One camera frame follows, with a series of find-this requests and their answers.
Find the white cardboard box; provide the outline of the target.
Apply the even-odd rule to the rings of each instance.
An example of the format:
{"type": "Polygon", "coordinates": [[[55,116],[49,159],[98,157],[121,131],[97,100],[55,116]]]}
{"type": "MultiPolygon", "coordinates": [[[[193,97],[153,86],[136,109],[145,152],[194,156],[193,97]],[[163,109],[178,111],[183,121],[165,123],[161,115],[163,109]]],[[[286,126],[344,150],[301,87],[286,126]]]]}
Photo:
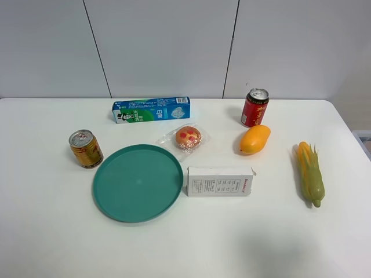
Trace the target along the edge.
{"type": "Polygon", "coordinates": [[[187,195],[247,196],[251,194],[255,176],[249,166],[189,167],[187,195]]]}

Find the gold drink can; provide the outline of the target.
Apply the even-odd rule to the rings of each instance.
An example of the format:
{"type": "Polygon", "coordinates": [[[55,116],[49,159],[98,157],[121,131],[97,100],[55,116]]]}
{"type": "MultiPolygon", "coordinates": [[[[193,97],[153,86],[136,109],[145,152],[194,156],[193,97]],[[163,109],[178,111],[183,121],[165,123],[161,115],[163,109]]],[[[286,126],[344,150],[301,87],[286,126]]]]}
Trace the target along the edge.
{"type": "Polygon", "coordinates": [[[104,160],[97,139],[90,130],[78,130],[72,133],[68,142],[73,154],[82,167],[91,169],[98,166],[104,160]]]}

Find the toy corn cob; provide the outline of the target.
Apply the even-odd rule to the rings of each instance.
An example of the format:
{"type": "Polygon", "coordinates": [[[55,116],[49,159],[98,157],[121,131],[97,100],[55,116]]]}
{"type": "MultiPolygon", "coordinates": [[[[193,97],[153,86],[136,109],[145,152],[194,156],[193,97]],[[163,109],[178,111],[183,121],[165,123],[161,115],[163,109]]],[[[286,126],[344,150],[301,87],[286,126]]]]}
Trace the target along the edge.
{"type": "Polygon", "coordinates": [[[294,156],[300,177],[301,194],[306,201],[319,208],[325,197],[325,187],[316,147],[302,141],[294,149],[294,156]]]}

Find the teal round plate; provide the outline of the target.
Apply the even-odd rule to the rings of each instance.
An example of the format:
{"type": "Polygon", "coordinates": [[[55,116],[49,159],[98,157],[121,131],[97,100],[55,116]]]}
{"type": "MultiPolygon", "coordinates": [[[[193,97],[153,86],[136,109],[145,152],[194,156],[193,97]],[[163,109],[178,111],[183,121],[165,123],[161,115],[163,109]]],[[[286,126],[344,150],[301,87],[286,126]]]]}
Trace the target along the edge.
{"type": "Polygon", "coordinates": [[[183,182],[183,169],[169,151],[149,144],[131,145],[114,152],[99,166],[92,196],[105,216],[136,224],[168,210],[183,182]]]}

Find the yellow orange mango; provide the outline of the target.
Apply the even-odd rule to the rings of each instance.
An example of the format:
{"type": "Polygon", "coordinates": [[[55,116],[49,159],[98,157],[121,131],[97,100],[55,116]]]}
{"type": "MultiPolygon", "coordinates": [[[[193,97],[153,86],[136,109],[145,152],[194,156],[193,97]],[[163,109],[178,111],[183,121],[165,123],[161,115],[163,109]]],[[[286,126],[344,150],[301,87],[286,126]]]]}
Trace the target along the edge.
{"type": "Polygon", "coordinates": [[[265,125],[251,127],[241,138],[240,151],[246,155],[260,152],[265,147],[270,134],[270,128],[265,125]]]}

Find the wrapped pizza toy bun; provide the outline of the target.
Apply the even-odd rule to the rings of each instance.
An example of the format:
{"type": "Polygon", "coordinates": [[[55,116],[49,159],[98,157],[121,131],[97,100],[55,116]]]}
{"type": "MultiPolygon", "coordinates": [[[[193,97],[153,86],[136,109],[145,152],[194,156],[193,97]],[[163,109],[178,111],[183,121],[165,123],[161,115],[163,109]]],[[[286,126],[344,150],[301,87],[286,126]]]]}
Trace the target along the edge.
{"type": "Polygon", "coordinates": [[[205,129],[196,123],[188,123],[163,135],[156,144],[182,162],[209,140],[210,135],[205,129]]]}

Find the blue green toothpaste box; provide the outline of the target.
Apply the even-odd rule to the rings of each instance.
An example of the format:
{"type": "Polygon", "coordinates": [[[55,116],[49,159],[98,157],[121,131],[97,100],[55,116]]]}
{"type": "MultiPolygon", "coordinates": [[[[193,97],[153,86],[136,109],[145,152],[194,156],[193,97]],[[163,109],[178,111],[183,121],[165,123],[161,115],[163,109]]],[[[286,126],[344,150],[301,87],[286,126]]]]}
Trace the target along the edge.
{"type": "Polygon", "coordinates": [[[112,105],[117,124],[188,119],[190,112],[191,102],[188,97],[116,101],[112,105]]]}

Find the red drink can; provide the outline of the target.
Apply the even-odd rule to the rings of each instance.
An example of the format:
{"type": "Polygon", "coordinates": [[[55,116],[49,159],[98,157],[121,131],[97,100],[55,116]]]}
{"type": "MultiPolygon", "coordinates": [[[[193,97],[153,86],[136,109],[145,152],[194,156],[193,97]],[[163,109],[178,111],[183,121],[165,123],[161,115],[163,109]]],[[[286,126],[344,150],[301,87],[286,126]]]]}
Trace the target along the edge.
{"type": "Polygon", "coordinates": [[[260,125],[266,111],[269,94],[265,89],[253,88],[246,95],[241,122],[247,127],[260,125]]]}

